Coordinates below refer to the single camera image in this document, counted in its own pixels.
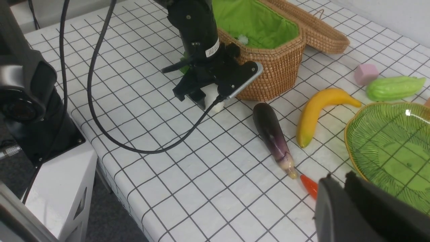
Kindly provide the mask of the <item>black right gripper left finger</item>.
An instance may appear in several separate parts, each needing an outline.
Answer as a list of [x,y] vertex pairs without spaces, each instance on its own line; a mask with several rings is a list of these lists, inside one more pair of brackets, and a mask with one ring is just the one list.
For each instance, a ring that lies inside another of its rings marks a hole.
[[367,223],[343,187],[327,175],[318,182],[314,214],[319,242],[385,242]]

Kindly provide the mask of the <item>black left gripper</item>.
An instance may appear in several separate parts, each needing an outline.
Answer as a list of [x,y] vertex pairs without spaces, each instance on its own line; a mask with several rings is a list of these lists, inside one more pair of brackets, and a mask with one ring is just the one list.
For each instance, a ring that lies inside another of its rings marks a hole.
[[[187,57],[191,56],[195,52],[206,54],[206,51],[203,49],[201,43],[191,43],[190,47],[191,54]],[[242,65],[236,59],[239,56],[240,48],[234,43],[231,43],[228,46],[220,43],[214,51],[215,52],[213,54],[222,54],[223,64],[221,64],[220,70],[216,72],[217,74],[220,74],[220,81],[218,81],[217,89],[218,93],[220,94],[220,92],[223,92],[223,87],[225,87],[227,84],[227,76],[231,74],[232,71],[234,71],[239,65]],[[195,72],[187,72],[173,89],[173,92],[175,97],[181,102],[185,100],[185,96],[187,95],[189,99],[191,99],[201,110],[206,110],[206,94],[202,90],[198,75]]]

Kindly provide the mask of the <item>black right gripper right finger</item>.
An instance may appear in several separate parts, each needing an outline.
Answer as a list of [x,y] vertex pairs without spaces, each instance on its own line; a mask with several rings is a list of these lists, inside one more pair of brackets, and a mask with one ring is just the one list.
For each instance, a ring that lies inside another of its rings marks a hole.
[[429,216],[357,176],[346,174],[345,191],[361,216],[387,242],[428,242]]

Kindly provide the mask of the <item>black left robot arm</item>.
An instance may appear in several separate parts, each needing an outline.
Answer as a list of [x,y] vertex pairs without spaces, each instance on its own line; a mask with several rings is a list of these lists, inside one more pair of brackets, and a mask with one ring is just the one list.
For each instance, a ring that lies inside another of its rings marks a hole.
[[219,112],[224,102],[236,97],[263,72],[259,62],[240,64],[240,48],[220,42],[210,0],[158,0],[168,20],[180,33],[184,58],[161,70],[170,73],[188,67],[173,89],[176,98],[189,97],[204,111]]

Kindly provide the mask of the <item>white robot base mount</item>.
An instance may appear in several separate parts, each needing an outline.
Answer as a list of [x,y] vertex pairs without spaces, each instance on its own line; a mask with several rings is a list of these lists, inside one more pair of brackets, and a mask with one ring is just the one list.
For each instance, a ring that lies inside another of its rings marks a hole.
[[46,162],[26,203],[1,183],[1,241],[84,242],[97,161],[86,141]]

